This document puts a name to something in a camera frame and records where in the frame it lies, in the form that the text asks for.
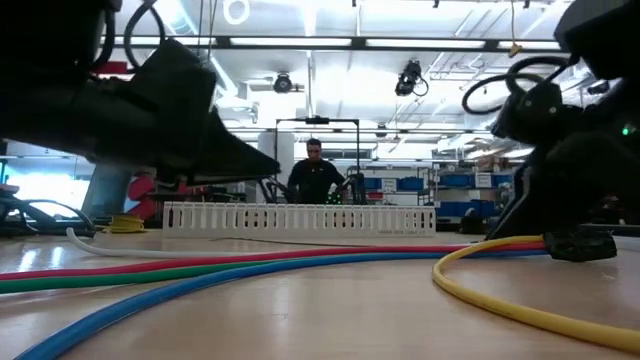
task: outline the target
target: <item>blue cable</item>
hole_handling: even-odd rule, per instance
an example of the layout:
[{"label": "blue cable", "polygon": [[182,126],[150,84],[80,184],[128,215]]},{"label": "blue cable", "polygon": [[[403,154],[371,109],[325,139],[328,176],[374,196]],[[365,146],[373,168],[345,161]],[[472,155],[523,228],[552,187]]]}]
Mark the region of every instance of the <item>blue cable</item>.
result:
[{"label": "blue cable", "polygon": [[[250,276],[270,274],[315,266],[336,265],[364,261],[439,259],[448,253],[369,253],[355,255],[323,256],[315,258],[279,261],[271,264],[249,266],[217,273],[201,275],[132,296],[100,309],[34,345],[14,360],[53,360],[74,346],[96,335],[100,330],[137,312],[162,304],[171,299],[190,294],[214,285]],[[547,255],[546,251],[502,251],[475,253],[469,258],[507,258]]]}]

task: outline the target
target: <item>green cable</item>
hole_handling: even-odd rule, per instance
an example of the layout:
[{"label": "green cable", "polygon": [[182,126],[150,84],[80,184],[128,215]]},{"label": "green cable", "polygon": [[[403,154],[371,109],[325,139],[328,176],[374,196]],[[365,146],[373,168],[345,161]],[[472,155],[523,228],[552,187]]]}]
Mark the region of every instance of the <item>green cable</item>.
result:
[{"label": "green cable", "polygon": [[45,277],[36,279],[0,281],[0,294],[28,291],[70,289],[82,287],[145,284],[157,281],[184,279],[219,271],[255,265],[265,265],[276,261],[251,261],[218,265],[190,266],[175,269],[146,271],[131,274]]}]

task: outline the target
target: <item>white cable tray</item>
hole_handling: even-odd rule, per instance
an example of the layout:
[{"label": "white cable tray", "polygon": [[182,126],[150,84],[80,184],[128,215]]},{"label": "white cable tray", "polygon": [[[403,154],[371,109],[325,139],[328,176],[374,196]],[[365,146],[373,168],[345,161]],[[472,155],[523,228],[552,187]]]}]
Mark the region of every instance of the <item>white cable tray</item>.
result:
[{"label": "white cable tray", "polygon": [[429,206],[166,202],[167,238],[420,238],[434,236]]}]

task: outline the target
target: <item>blue bin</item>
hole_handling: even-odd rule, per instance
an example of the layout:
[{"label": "blue bin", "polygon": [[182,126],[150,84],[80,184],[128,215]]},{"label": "blue bin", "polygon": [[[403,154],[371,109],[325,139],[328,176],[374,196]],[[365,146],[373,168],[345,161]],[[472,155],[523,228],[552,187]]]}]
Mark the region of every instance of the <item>blue bin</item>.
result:
[{"label": "blue bin", "polygon": [[476,214],[480,215],[480,202],[479,201],[465,201],[457,203],[457,213],[459,217],[465,216],[467,210],[473,208]]},{"label": "blue bin", "polygon": [[366,190],[379,190],[382,188],[382,179],[380,178],[365,178],[364,188]]},{"label": "blue bin", "polygon": [[406,177],[398,179],[398,190],[400,191],[420,191],[424,189],[424,180],[417,177]]},{"label": "blue bin", "polygon": [[493,187],[498,187],[500,186],[500,184],[513,182],[513,175],[509,174],[494,174],[493,176],[491,176],[491,178]]},{"label": "blue bin", "polygon": [[490,218],[495,215],[497,215],[496,203],[493,201],[483,201],[480,203],[480,216]]},{"label": "blue bin", "polygon": [[440,207],[436,209],[436,216],[440,217],[456,217],[458,203],[455,201],[442,201]]},{"label": "blue bin", "polygon": [[440,185],[451,187],[471,186],[471,176],[461,174],[443,175],[440,178]]}]

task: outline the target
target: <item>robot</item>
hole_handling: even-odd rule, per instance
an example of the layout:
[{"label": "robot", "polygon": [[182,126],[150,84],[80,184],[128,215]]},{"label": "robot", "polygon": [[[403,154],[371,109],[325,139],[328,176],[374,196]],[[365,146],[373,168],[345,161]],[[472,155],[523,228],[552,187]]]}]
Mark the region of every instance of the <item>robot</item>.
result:
[{"label": "robot", "polygon": [[[128,83],[92,75],[111,55],[121,0],[49,1],[35,9],[14,2],[12,11],[0,12],[22,17],[4,23],[23,25],[21,36],[7,37],[5,48],[12,51],[0,57],[2,136],[94,162],[151,167],[167,183],[186,178],[193,184],[202,176],[209,182],[266,179],[277,173],[275,160],[226,131],[211,106],[215,73],[166,38],[154,2],[143,1],[126,27],[124,45],[134,74]],[[576,0],[555,31],[570,57],[525,59],[465,94],[463,107],[472,114],[500,111],[494,135],[535,146],[516,173],[514,198],[487,239],[569,231],[606,195],[626,207],[640,204],[640,107],[633,95],[640,67],[626,51],[637,40],[639,8],[637,0]],[[163,40],[139,65],[130,40],[145,13],[156,19]],[[103,27],[105,43],[96,57]],[[595,77],[618,79],[598,104],[585,109],[563,104],[552,82],[580,60]],[[546,79],[520,72],[535,64],[558,70]],[[537,85],[524,91],[516,83],[521,78]],[[505,81],[511,92],[505,104],[470,109],[470,94],[491,81]],[[594,170],[602,167],[607,171]]]},{"label": "robot", "polygon": [[[640,206],[640,108],[634,96],[640,72],[630,56],[620,54],[634,41],[639,9],[636,0],[577,0],[554,34],[570,57],[524,59],[465,94],[463,107],[471,114],[500,111],[491,129],[495,136],[534,146],[516,171],[515,194],[487,240],[571,233],[588,221],[590,207],[608,195],[616,195],[626,207]],[[617,80],[597,104],[584,109],[563,104],[561,89],[552,82],[580,60],[596,78]],[[520,72],[534,64],[558,70],[546,79]],[[536,85],[524,91],[516,83],[520,78]],[[470,109],[469,96],[494,81],[505,81],[510,90],[504,105]]]},{"label": "robot", "polygon": [[[164,184],[187,185],[266,178],[279,164],[231,135],[212,106],[216,75],[208,61],[167,38],[145,0],[124,34],[134,74],[99,79],[115,43],[122,0],[44,2],[2,11],[24,24],[7,36],[0,56],[3,138],[78,154],[95,163],[150,169]],[[150,13],[161,43],[143,65],[131,49],[133,29]],[[103,28],[105,41],[98,53]]]}]

